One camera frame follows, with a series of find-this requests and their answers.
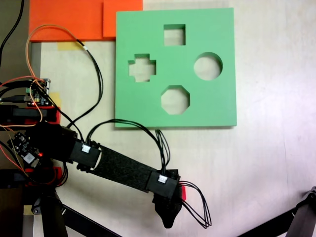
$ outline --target orange foam sheet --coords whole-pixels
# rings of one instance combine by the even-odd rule
[[[142,9],[142,0],[30,0],[29,33],[43,24],[57,24],[82,41],[115,40],[116,12]],[[63,30],[47,27],[36,32],[31,41],[74,39]]]
[[[143,0],[104,0],[103,5],[103,38],[115,40],[116,14],[118,11],[142,11]]]

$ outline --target black metal leg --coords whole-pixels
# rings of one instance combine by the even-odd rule
[[[66,226],[86,237],[122,237],[64,205]]]
[[[294,218],[295,208],[240,235],[239,237],[277,237],[287,232]]]
[[[59,200],[42,197],[40,211],[45,237],[68,237]]]
[[[306,203],[298,208],[286,237],[312,237],[316,224],[316,208]]]

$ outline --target white connector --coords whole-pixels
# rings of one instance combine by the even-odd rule
[[[83,144],[81,151],[86,152],[86,153],[89,153],[89,152],[90,152],[90,149],[91,149],[90,146],[87,146],[87,145]]]
[[[163,176],[163,175],[160,174],[159,178],[158,178],[158,181],[165,184],[167,182],[167,179],[168,179],[168,177]]]

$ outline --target circuit board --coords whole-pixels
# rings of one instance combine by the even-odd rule
[[[35,168],[40,160],[43,157],[43,153],[41,153],[38,149],[33,148],[30,145],[29,139],[22,133],[18,132],[14,139],[9,140],[8,145],[13,149],[12,143],[14,145],[14,149],[16,153],[31,167]]]
[[[43,79],[44,81],[39,81],[39,84],[46,89],[47,95],[49,95],[49,84],[50,79]],[[41,94],[38,92],[38,90],[34,87],[32,88],[32,97],[34,98],[34,102],[31,100],[30,96],[30,88],[26,88],[27,96],[29,96],[30,100],[27,102],[28,107],[35,107],[35,103],[38,106],[52,106],[52,103],[48,100],[46,100]]]

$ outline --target black wire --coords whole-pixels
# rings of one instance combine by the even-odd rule
[[[15,162],[18,164],[19,161],[17,160],[17,157],[15,156],[15,154],[13,153],[12,149],[10,149],[4,142],[0,141],[0,145],[2,147],[4,147],[10,154],[11,156],[14,158]]]
[[[68,173],[67,164],[66,164],[66,162],[64,162],[64,172],[63,172],[62,178],[60,179],[62,181],[62,183],[58,184],[56,187],[61,187],[67,182],[68,174],[69,173]]]
[[[1,98],[4,94],[6,94],[8,91],[11,91],[11,90],[13,90],[13,89],[15,89],[15,88],[6,88],[6,89],[0,91],[0,98]]]
[[[78,43],[80,43],[82,46],[85,46],[79,39],[77,40]],[[92,56],[92,54],[89,52],[89,50],[86,50],[89,57],[91,58],[92,60],[92,63],[95,67],[95,70],[97,72],[97,76],[98,76],[98,84],[99,84],[99,96],[98,96],[98,100],[96,102],[95,105],[93,105],[90,109],[88,109],[86,112],[84,112],[82,115],[80,115],[78,118],[76,118],[74,121],[72,121],[71,123],[69,123],[67,125],[67,128],[70,128],[72,125],[74,125],[74,123],[76,121],[78,121],[79,119],[81,119],[82,117],[86,116],[87,114],[89,114],[92,110],[95,109],[95,107],[97,107],[97,105],[100,103],[101,99],[102,99],[102,96],[103,96],[103,77],[102,77],[102,73],[100,71],[100,68],[97,64],[97,62],[95,61],[94,57]]]
[[[0,91],[0,98],[8,91],[11,91],[11,90],[14,90],[17,88],[30,87],[30,86],[31,86],[31,81],[29,81],[29,80],[9,82],[9,83],[5,84],[5,87],[7,87],[7,88]]]
[[[132,125],[132,126],[135,126],[135,127],[138,127],[140,128],[141,130],[145,131],[157,144],[158,148],[159,148],[159,151],[160,151],[160,158],[161,158],[161,174],[162,175],[165,175],[165,172],[166,172],[166,162],[165,162],[165,156],[164,156],[164,148],[166,147],[166,145],[164,145],[164,143],[161,141],[161,136],[164,138],[164,135],[162,134],[162,132],[159,130],[159,132],[156,132],[156,134],[159,134],[157,136],[157,138],[143,125],[141,125],[140,123],[137,123],[137,122],[133,122],[133,121],[129,121],[129,120],[124,120],[124,119],[118,119],[118,118],[115,118],[115,119],[111,119],[111,120],[108,120],[108,121],[105,121],[105,122],[102,122],[102,123],[99,123],[97,125],[95,125],[91,130],[90,132],[88,133],[87,135],[87,139],[86,139],[86,144],[90,144],[90,141],[91,141],[91,137],[93,135],[93,133],[95,132],[95,130],[100,127],[101,125],[103,124],[106,124],[106,123],[122,123],[122,124],[129,124],[129,125]]]
[[[204,217],[201,217],[186,201],[182,200],[182,205],[189,211],[189,213],[195,218],[195,220],[203,228],[206,229],[206,228],[212,226],[211,215],[210,215],[208,205],[207,205],[206,199],[205,199],[202,191],[195,184],[193,184],[189,181],[180,181],[179,185],[194,188],[195,190],[198,191],[198,193],[200,194],[201,199],[202,199]]]
[[[52,100],[52,98],[46,93],[46,91],[43,91],[43,89],[40,88],[36,83],[34,83],[34,85],[37,87],[37,89],[38,89],[39,93],[41,94],[41,96],[43,96],[46,100],[49,100],[54,105],[55,109],[57,109],[69,122],[73,122],[71,120],[71,118],[67,114],[65,114],[64,112],[62,112],[60,110],[60,108],[56,105],[56,103]],[[73,124],[73,125],[78,130],[78,133],[80,135],[80,139],[84,143],[84,138],[83,138],[83,135],[82,135],[80,129],[75,124]]]
[[[18,16],[18,19],[16,20],[13,28],[11,29],[11,31],[8,33],[8,35],[4,38],[1,46],[0,46],[0,67],[1,67],[1,60],[2,60],[2,51],[3,51],[3,48],[4,48],[4,45],[5,43],[8,41],[8,39],[10,38],[10,36],[12,35],[12,33],[14,32],[14,30],[16,29],[16,27],[18,26],[20,20],[21,20],[21,17],[22,17],[22,14],[23,14],[23,8],[24,8],[24,0],[21,0],[21,8],[20,8],[20,13],[19,13],[19,16]]]

